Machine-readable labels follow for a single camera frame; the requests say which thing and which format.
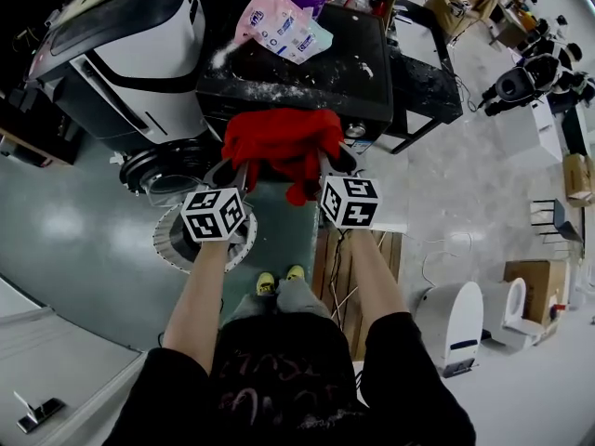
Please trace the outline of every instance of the gray floor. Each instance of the gray floor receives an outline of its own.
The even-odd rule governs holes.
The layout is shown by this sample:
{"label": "gray floor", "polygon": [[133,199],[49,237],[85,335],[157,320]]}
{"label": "gray floor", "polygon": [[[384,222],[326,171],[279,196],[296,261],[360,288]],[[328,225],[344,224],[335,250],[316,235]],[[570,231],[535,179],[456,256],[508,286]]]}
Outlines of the gray floor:
{"label": "gray floor", "polygon": [[[408,42],[430,38],[423,32],[409,38],[406,32]],[[452,52],[455,70],[476,101],[512,66],[508,50],[487,41],[487,30],[478,24]],[[431,45],[418,47],[417,56],[431,61]],[[498,119],[464,109],[458,121],[401,154],[386,153],[385,147],[396,143],[388,138],[366,153],[370,172],[383,185],[378,222],[411,237],[403,244],[401,284],[412,305],[430,286],[422,267],[440,285],[500,280],[508,259],[554,256],[530,227],[529,201],[563,200],[562,169],[510,167],[500,149]],[[413,127],[423,122],[410,118]],[[119,167],[108,164],[110,155],[88,138],[75,167],[42,170],[0,158],[0,272],[66,319],[122,344],[148,348],[164,329],[186,275],[153,251],[152,232],[164,210],[151,208],[120,185]],[[569,214],[577,221],[578,210],[569,209]],[[260,225],[274,235],[264,218]],[[436,240],[446,241],[427,243]],[[275,253],[275,269],[281,271],[276,248],[262,247]],[[257,263],[248,267],[246,278],[267,268]],[[246,289],[253,282],[246,279]],[[234,292],[236,300],[243,293]],[[231,304],[226,303],[226,312]]]}
{"label": "gray floor", "polygon": [[[403,52],[435,63],[428,32],[406,24],[398,30]],[[499,44],[489,46],[489,41],[487,27],[478,23],[449,48],[454,69],[476,103],[501,73],[514,66],[509,50]],[[530,225],[532,200],[558,198],[579,226],[579,210],[565,202],[562,166],[536,171],[511,166],[501,150],[500,119],[486,117],[483,111],[474,113],[467,103],[463,109],[460,119],[440,126],[393,158],[383,147],[394,147],[390,138],[366,153],[387,195],[378,221],[404,227],[407,234],[400,281],[412,308],[433,283],[502,281],[507,260],[566,256],[535,235]],[[410,130],[427,122],[416,114],[409,116]]]}

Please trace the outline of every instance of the black table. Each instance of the black table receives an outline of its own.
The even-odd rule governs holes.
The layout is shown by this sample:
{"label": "black table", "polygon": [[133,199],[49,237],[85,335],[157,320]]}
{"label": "black table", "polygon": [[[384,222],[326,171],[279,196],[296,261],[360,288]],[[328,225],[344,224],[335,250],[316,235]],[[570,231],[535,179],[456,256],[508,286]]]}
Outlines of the black table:
{"label": "black table", "polygon": [[[404,16],[431,31],[441,70],[417,59],[409,58],[392,47],[390,69],[394,116],[385,134],[401,138],[403,142],[390,153],[404,151],[440,124],[451,124],[463,115],[455,72],[444,42],[443,30],[434,14],[427,8],[397,0],[395,5],[407,8]],[[429,117],[431,120],[415,133],[409,133],[406,111]]]}

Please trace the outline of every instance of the pink package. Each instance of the pink package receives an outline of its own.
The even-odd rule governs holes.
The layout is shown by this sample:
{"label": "pink package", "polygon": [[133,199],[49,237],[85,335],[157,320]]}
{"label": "pink package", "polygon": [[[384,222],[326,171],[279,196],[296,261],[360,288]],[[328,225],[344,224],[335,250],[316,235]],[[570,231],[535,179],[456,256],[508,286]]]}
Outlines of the pink package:
{"label": "pink package", "polygon": [[241,45],[250,38],[296,64],[333,43],[333,35],[291,0],[252,0],[238,21],[233,42]]}

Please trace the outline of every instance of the wall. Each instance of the wall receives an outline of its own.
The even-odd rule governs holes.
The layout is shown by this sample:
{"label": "wall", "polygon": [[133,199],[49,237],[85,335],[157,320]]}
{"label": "wall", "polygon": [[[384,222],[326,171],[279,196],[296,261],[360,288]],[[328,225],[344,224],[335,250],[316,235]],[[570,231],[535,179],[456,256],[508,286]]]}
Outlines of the wall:
{"label": "wall", "polygon": [[509,355],[482,346],[479,366],[444,380],[478,446],[577,445],[595,424],[595,303],[566,314],[543,344]]}

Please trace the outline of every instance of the red towel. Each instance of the red towel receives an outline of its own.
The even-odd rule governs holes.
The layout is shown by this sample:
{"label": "red towel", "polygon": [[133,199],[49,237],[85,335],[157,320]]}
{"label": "red towel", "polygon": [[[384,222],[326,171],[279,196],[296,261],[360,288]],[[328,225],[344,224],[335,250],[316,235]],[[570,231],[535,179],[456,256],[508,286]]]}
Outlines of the red towel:
{"label": "red towel", "polygon": [[233,159],[234,168],[249,162],[248,191],[257,183],[260,161],[266,160],[294,181],[287,200],[301,206],[320,189],[318,149],[337,159],[342,141],[341,122],[328,109],[243,112],[230,120],[221,154]]}

